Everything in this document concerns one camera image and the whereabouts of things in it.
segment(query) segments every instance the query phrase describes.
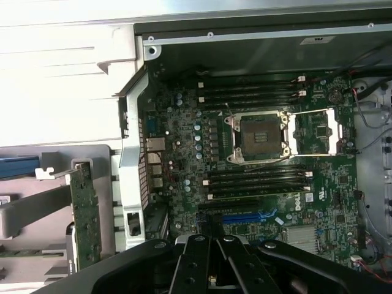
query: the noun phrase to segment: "green circuit board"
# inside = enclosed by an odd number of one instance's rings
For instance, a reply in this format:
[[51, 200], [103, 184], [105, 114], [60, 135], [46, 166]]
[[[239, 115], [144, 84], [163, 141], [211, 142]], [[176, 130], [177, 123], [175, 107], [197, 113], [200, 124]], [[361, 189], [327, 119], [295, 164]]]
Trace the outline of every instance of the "green circuit board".
[[[143, 119], [145, 137], [159, 138], [165, 146], [164, 150], [151, 147], [147, 152], [159, 153], [161, 159], [152, 156], [155, 161], [149, 161], [149, 171], [151, 186], [157, 195], [161, 195], [158, 200], [169, 203], [170, 236], [176, 238], [181, 234], [197, 233], [200, 207], [217, 203], [217, 208], [206, 210], [206, 213], [224, 215], [226, 220], [231, 216], [263, 216], [253, 222], [226, 221], [223, 223], [225, 233], [243, 235], [253, 244], [264, 239], [278, 239], [299, 246], [309, 245], [309, 252], [352, 266], [350, 256], [358, 252], [359, 220], [357, 200], [353, 197], [357, 184], [354, 114], [352, 96], [345, 92], [351, 87], [350, 79], [339, 77], [328, 82], [296, 84], [295, 91], [304, 90], [306, 94], [288, 105], [273, 105], [272, 101], [269, 105], [248, 107], [243, 103], [246, 97], [241, 97], [242, 85], [295, 80], [299, 76], [308, 80], [324, 74], [286, 73], [189, 80], [171, 88], [162, 85], [154, 101], [155, 109], [147, 111]], [[206, 89], [235, 85], [239, 85], [238, 97], [228, 96], [227, 105], [203, 105]], [[242, 99], [242, 104], [231, 107], [231, 101], [236, 99]], [[340, 125], [336, 155], [328, 154], [332, 146], [327, 110], [332, 111], [330, 114]], [[284, 149], [279, 150], [274, 142], [266, 147], [265, 142], [269, 140], [266, 132], [253, 130], [252, 139], [260, 143], [260, 148], [267, 148], [257, 154], [258, 149], [247, 145], [247, 138], [239, 136], [233, 125], [225, 121], [242, 113], [241, 130], [280, 127], [276, 115], [269, 111], [297, 114], [293, 136], [298, 151], [305, 156], [285, 157]], [[241, 144], [243, 159], [249, 164], [229, 161], [235, 152], [234, 141]], [[294, 165], [310, 173], [304, 187], [285, 187], [282, 182], [276, 189], [249, 192], [241, 191], [235, 183], [232, 189], [229, 185], [225, 187], [226, 182], [222, 182], [220, 189], [228, 192], [215, 195], [205, 184], [214, 173], [239, 172], [244, 175], [241, 181], [247, 181], [249, 171], [262, 172], [263, 167], [290, 168]], [[246, 200], [249, 203], [236, 205]], [[220, 207], [219, 203], [223, 202], [225, 206]], [[305, 236], [304, 240], [297, 238], [301, 234]]]

